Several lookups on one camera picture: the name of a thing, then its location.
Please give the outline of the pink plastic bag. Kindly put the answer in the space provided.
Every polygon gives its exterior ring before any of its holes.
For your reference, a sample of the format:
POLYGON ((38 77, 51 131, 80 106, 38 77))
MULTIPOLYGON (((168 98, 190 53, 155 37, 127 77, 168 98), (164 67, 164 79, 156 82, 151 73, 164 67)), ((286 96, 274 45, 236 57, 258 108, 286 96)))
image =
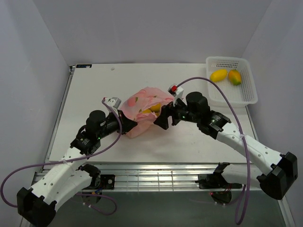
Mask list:
POLYGON ((158 103, 161 108, 174 100, 174 97, 156 87, 145 87, 129 97, 121 106, 120 110, 130 120, 138 123, 130 132, 126 134, 129 138, 135 138, 150 128, 153 122, 160 115, 158 113, 142 113, 158 103))

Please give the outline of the yellow green fake mango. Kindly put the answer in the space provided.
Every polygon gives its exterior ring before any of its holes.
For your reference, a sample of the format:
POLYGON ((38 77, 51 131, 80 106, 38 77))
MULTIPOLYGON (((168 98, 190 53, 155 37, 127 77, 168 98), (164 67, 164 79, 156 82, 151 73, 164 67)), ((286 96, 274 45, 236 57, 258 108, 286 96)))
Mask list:
POLYGON ((241 84, 241 74, 237 70, 230 70, 228 79, 234 86, 241 84))

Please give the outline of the yellow fake fruit in bag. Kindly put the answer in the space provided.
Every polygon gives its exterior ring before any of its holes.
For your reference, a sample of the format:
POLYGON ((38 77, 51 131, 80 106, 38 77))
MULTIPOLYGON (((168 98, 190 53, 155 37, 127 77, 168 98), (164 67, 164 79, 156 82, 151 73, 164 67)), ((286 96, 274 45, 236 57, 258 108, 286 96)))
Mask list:
POLYGON ((142 113, 144 113, 144 114, 158 113, 158 112, 160 112, 160 109, 161 109, 161 104, 158 103, 158 104, 156 104, 154 106, 151 106, 149 109, 146 109, 146 110, 142 111, 142 113))

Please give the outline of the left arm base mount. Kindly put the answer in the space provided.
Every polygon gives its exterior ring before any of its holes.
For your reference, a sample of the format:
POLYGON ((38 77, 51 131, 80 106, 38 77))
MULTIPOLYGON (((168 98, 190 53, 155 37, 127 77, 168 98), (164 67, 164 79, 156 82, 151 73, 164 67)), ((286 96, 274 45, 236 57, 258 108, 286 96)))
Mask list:
POLYGON ((101 171, 93 165, 85 164, 75 171, 75 180, 79 182, 80 189, 85 190, 80 193, 83 204, 93 208, 93 204, 97 204, 101 198, 108 199, 113 202, 115 209, 116 201, 113 198, 103 195, 103 190, 112 190, 115 186, 115 175, 101 174, 101 171))

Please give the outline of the aluminium frame rail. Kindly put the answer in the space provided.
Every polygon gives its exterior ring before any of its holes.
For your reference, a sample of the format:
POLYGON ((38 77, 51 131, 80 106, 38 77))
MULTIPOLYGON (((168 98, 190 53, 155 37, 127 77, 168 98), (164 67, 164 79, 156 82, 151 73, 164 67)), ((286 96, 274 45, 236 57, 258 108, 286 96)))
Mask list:
POLYGON ((212 199, 210 193, 223 191, 223 189, 199 189, 195 183, 199 174, 211 174, 216 165, 202 164, 132 164, 132 163, 91 163, 96 166, 101 174, 115 175, 115 186, 112 190, 103 192, 207 192, 206 199, 191 199, 193 203, 206 204, 207 206, 230 206, 244 202, 240 196, 244 184, 246 166, 244 164, 231 164, 223 171, 223 178, 229 183, 240 183, 241 189, 232 189, 232 204, 220 205, 212 199))

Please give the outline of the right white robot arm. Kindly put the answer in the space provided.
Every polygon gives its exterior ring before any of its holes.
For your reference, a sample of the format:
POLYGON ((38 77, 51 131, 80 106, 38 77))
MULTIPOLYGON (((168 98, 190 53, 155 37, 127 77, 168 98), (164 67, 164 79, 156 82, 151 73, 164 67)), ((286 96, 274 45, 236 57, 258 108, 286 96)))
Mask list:
POLYGON ((163 106, 154 124, 166 130, 169 117, 172 118, 172 125, 180 121, 196 123, 205 135, 249 157, 261 171, 261 175, 257 176, 261 189, 274 199, 282 199, 298 177, 297 157, 294 154, 282 154, 241 134, 229 118, 210 109, 206 97, 200 92, 189 93, 185 103, 177 100, 176 104, 163 106))

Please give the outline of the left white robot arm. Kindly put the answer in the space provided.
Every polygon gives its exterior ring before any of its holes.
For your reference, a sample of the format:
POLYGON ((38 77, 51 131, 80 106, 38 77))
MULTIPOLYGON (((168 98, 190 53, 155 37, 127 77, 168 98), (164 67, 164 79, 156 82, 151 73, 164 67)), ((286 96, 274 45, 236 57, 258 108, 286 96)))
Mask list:
POLYGON ((95 110, 89 114, 76 138, 62 157, 62 163, 52 169, 29 189, 17 193, 18 213, 36 227, 46 227, 57 210, 73 195, 85 188, 100 185, 100 171, 86 164, 88 156, 101 146, 101 139, 114 133, 125 134, 137 126, 121 110, 117 114, 95 110))

